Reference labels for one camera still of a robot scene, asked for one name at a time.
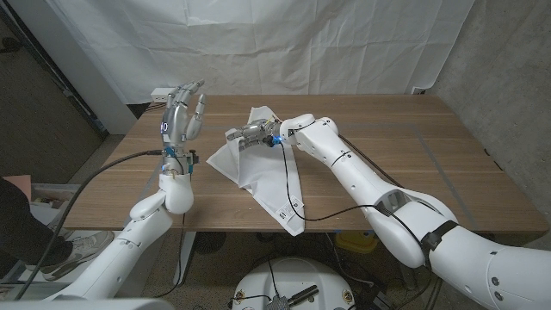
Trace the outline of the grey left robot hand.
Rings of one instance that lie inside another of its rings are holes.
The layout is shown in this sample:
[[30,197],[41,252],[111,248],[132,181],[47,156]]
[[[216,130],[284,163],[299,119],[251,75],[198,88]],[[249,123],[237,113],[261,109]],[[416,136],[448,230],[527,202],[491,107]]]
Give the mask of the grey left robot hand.
[[166,109],[160,123],[160,134],[164,147],[184,148],[188,140],[198,137],[203,123],[207,97],[199,95],[195,112],[189,113],[191,97],[205,83],[203,79],[178,85],[167,98]]

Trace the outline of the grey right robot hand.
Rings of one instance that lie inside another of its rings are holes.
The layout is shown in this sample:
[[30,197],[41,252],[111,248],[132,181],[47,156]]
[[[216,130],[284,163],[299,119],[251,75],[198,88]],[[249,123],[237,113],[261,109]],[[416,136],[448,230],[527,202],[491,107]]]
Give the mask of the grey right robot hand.
[[259,145],[273,147],[282,143],[279,121],[254,120],[226,135],[228,141],[236,140],[240,152]]

